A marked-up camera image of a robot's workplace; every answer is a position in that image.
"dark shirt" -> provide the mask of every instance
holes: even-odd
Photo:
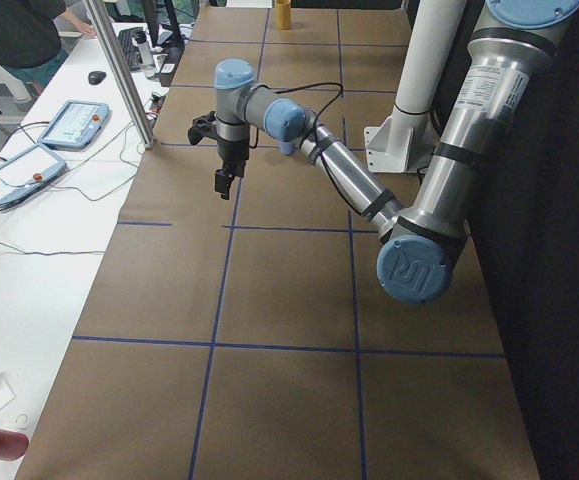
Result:
[[[53,19],[64,0],[0,0],[0,65],[31,68],[55,57],[61,43]]]

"white table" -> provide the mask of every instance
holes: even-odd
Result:
[[[132,26],[114,25],[117,30]],[[92,70],[106,71],[108,76],[91,86],[87,74]],[[133,78],[145,104],[152,92],[166,92],[141,72]],[[97,39],[79,42],[23,124],[51,120],[66,100],[105,102],[111,108],[108,123],[92,145],[82,152],[58,152],[70,168],[111,143],[56,184],[77,186],[98,198],[129,181],[96,202],[75,190],[47,188],[18,207],[0,212],[0,242],[24,251],[104,251],[137,170],[122,162],[120,155],[136,166],[142,156],[133,127],[126,132],[126,142],[124,134],[114,140],[130,124],[130,116]],[[37,138],[42,130],[32,127],[28,132]],[[30,145],[29,138],[19,132],[1,155],[10,158]],[[101,254],[18,255],[0,245],[0,373],[15,393],[15,399],[0,410],[0,428],[33,435],[101,260]],[[13,478],[20,462],[0,461],[0,479]]]

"monitor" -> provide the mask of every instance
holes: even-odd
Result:
[[[158,6],[157,0],[140,0],[142,4],[142,11],[144,13],[147,29],[149,30],[149,38],[152,46],[181,46],[184,45],[184,39],[180,33],[180,23],[176,16],[176,9],[173,6],[172,0],[164,0],[165,10],[167,12],[168,27],[171,29],[171,35],[167,37],[166,41],[159,41],[160,24],[158,22]]]

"tablet screen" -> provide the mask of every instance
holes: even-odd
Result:
[[[72,103],[43,135],[43,140],[61,143],[78,143],[91,118],[98,110],[98,105]]]
[[[34,174],[45,172],[57,163],[56,158],[42,148],[34,148],[26,155],[9,162],[0,168],[0,200],[23,188],[33,180]]]

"blue joint cap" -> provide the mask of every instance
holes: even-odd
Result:
[[[296,151],[296,146],[293,142],[278,142],[278,147],[280,147],[280,151],[283,155],[293,155],[293,152]]]
[[[514,28],[537,30],[562,22],[579,8],[579,0],[487,0],[491,14]]]
[[[251,64],[238,58],[229,58],[216,65],[213,86],[218,90],[230,90],[251,84],[254,79]]]
[[[302,133],[307,115],[293,100],[280,98],[269,105],[262,121],[269,136],[289,142]]]
[[[451,283],[453,265],[437,243],[417,235],[401,235],[383,245],[376,271],[389,295],[406,303],[427,303]]]

